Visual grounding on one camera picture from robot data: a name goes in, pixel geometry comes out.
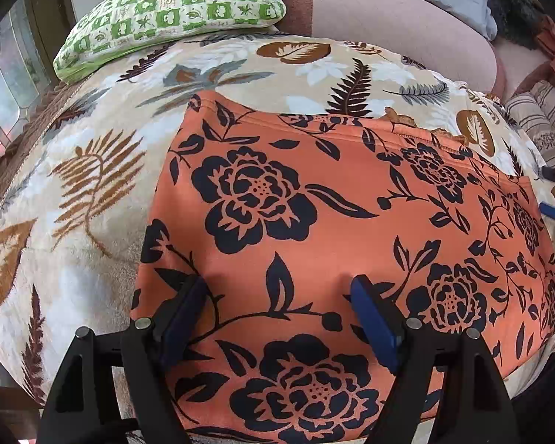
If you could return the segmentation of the green white checkered pillow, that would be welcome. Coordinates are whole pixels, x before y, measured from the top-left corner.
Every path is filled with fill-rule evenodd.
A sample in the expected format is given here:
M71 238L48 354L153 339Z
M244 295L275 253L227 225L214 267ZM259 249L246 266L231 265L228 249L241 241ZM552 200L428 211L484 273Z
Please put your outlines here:
M215 31L268 28L286 16L283 0L103 0L73 27L53 61L77 82L131 52Z

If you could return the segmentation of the pink quilted bolster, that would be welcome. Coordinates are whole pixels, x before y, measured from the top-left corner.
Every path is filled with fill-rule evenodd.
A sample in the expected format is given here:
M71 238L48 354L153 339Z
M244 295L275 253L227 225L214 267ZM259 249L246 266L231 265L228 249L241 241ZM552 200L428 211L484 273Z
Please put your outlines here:
M491 43L425 0L283 0L283 32L359 41L409 57L473 90L502 97L506 77Z

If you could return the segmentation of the brown wooden window frame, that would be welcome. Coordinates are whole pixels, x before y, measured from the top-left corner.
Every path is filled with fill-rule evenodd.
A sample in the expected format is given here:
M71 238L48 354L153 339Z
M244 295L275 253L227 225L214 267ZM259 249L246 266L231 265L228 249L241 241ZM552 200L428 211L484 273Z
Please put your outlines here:
M53 60L75 23L71 0L0 0L0 159L57 85Z

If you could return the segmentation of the beige leaf print blanket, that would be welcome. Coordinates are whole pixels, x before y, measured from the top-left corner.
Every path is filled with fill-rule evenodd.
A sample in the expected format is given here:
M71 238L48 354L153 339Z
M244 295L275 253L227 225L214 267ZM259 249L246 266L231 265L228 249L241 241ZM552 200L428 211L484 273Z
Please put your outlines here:
M213 91L266 113L386 120L457 141L529 179L538 206L555 186L496 102L388 50L279 34L177 42L105 65L58 105L0 202L0 361L44 403L73 330L133 318L146 226L189 100ZM541 215L555 247L555 224ZM537 354L555 345L555 335Z

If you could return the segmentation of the dark furry cloth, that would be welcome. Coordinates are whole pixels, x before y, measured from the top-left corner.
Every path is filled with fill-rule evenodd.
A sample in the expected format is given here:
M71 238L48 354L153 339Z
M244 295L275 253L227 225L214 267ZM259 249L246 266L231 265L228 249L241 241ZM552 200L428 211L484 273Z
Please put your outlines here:
M538 49L544 10L537 0L487 0L497 36L530 50Z

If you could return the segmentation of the striped beige cushion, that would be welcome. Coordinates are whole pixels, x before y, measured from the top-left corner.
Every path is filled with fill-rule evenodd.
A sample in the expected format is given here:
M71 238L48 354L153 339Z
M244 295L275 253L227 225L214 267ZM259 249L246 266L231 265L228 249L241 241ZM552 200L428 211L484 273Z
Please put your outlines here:
M513 96L505 107L546 164L555 167L555 85L541 80L529 91Z

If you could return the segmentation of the orange black floral garment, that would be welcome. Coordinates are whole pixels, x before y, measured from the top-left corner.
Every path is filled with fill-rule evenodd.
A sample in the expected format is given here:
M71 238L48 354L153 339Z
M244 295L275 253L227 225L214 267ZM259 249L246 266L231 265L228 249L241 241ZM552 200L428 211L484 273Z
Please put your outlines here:
M191 434L322 443L369 434L392 374L350 301L482 333L502 375L555 335L555 247L528 178L386 120L189 100L146 226L132 315L184 279L204 309L166 381Z

